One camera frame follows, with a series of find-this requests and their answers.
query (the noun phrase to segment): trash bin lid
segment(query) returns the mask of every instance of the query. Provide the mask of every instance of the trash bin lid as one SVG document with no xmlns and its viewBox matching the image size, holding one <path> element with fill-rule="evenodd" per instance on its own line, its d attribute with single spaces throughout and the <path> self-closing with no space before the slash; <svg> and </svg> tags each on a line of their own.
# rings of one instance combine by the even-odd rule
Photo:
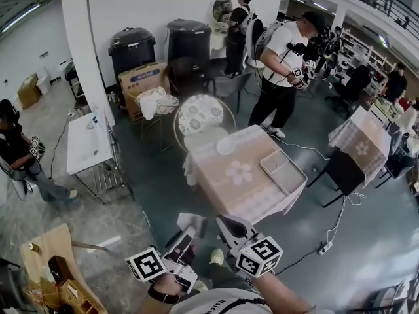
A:
<svg viewBox="0 0 419 314">
<path fill-rule="evenodd" d="M 194 20 L 184 20 L 182 18 L 178 18 L 174 21 L 169 22 L 168 28 L 173 31 L 183 32 L 211 31 L 211 28 L 202 22 Z"/>
<path fill-rule="evenodd" d="M 134 42 L 148 41 L 151 38 L 153 35 L 144 28 L 126 28 L 113 35 L 111 46 L 124 46 Z"/>
</svg>

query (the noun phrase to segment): black trash bin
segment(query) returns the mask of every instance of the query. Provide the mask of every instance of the black trash bin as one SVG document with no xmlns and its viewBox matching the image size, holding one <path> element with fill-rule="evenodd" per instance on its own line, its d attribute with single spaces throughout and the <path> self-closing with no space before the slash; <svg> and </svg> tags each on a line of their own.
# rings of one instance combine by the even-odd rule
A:
<svg viewBox="0 0 419 314">
<path fill-rule="evenodd" d="M 125 106 L 126 102 L 119 84 L 119 74 L 155 62 L 155 44 L 153 35 L 143 28 L 126 28 L 113 35 L 108 54 L 112 57 L 121 106 Z"/>
<path fill-rule="evenodd" d="M 199 21 L 177 19 L 169 22 L 168 28 L 168 61 L 180 57 L 192 57 L 204 64 L 210 61 L 209 26 Z"/>
</svg>

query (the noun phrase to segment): power strip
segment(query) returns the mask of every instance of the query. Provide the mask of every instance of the power strip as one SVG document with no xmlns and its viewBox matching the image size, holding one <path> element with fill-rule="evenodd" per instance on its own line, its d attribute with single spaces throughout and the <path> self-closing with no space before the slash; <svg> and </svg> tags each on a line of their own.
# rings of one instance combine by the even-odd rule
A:
<svg viewBox="0 0 419 314">
<path fill-rule="evenodd" d="M 323 256 L 327 251 L 330 250 L 330 248 L 332 247 L 333 242 L 328 242 L 326 243 L 321 249 L 319 249 L 318 254 L 320 256 Z"/>
</svg>

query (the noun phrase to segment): gray floor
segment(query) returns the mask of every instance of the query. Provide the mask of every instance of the gray floor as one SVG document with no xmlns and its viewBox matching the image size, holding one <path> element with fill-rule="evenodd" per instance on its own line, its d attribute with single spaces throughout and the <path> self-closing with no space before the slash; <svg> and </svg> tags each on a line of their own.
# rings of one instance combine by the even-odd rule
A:
<svg viewBox="0 0 419 314">
<path fill-rule="evenodd" d="M 259 93 L 254 81 L 249 83 L 247 90 Z M 312 90 L 315 90 L 313 99 L 307 99 L 311 94 L 298 98 L 294 115 L 284 129 L 286 141 L 329 154 L 327 134 L 343 119 L 323 100 L 329 92 L 326 84 L 313 85 Z M 243 93 L 237 117 L 239 128 L 247 125 L 256 100 L 256 96 Z M 235 98 L 227 102 L 235 108 Z M 28 135 L 36 133 L 46 143 L 48 153 L 43 166 L 47 174 L 52 149 L 72 104 L 70 91 L 62 83 L 55 85 L 36 106 L 22 112 L 24 131 Z M 196 271 L 205 269 L 212 247 L 223 245 L 216 238 L 217 228 L 212 219 L 215 211 L 208 199 L 201 191 L 193 192 L 186 185 L 181 168 L 185 157 L 182 151 L 172 147 L 161 153 L 157 126 L 151 128 L 142 141 L 139 123 L 132 123 L 125 116 L 117 117 L 117 122 L 115 135 L 122 151 L 122 166 L 134 190 L 135 201 L 126 197 L 125 190 L 121 189 L 104 197 L 108 202 L 102 206 L 77 186 L 84 193 L 79 203 L 49 206 L 36 191 L 26 201 L 20 201 L 9 190 L 7 203 L 0 205 L 0 252 L 4 258 L 20 263 L 20 244 L 63 222 L 70 225 L 75 239 L 88 243 L 101 243 L 121 236 L 122 240 L 110 247 L 111 254 L 88 254 L 76 249 L 75 255 L 86 281 L 109 312 L 133 313 L 147 285 L 134 280 L 123 258 L 152 243 L 152 235 L 157 245 L 163 246 L 176 231 L 179 212 L 199 213 L 210 218 L 206 238 L 197 243 Z M 168 117 L 164 125 L 169 143 L 173 141 L 171 122 Z M 75 182 L 65 175 L 66 139 L 65 133 L 54 161 L 54 178 L 73 188 Z M 315 177 L 313 167 L 322 169 L 325 165 L 315 152 L 282 147 L 306 172 L 309 180 Z M 338 234 L 328 253 L 324 256 L 313 254 L 280 275 L 286 285 L 322 308 L 356 305 L 370 291 L 411 278 L 416 271 L 419 217 L 406 181 L 390 181 L 379 190 L 369 186 L 363 193 L 367 199 L 361 206 L 346 205 Z M 312 188 L 304 190 L 286 216 L 275 214 L 258 223 L 257 229 L 272 235 L 284 250 L 278 271 L 317 248 L 320 241 L 325 241 L 326 230 L 333 227 L 341 203 L 327 209 L 321 208 L 320 204 L 335 195 L 330 179 L 325 176 Z"/>
</svg>

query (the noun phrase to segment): pillar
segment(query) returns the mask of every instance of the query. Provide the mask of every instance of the pillar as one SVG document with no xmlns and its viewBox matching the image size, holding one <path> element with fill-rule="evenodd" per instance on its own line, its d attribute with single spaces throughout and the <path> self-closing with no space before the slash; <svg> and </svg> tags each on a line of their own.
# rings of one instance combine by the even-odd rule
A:
<svg viewBox="0 0 419 314">
<path fill-rule="evenodd" d="M 113 126 L 115 119 L 96 60 L 88 0 L 62 0 L 62 5 L 68 44 L 86 100 L 92 110 L 104 111 L 109 125 Z"/>
<path fill-rule="evenodd" d="M 346 16 L 346 7 L 342 5 L 338 5 L 336 16 L 333 19 L 331 31 L 333 31 L 336 27 L 343 26 L 343 21 L 345 20 L 345 16 Z"/>
</svg>

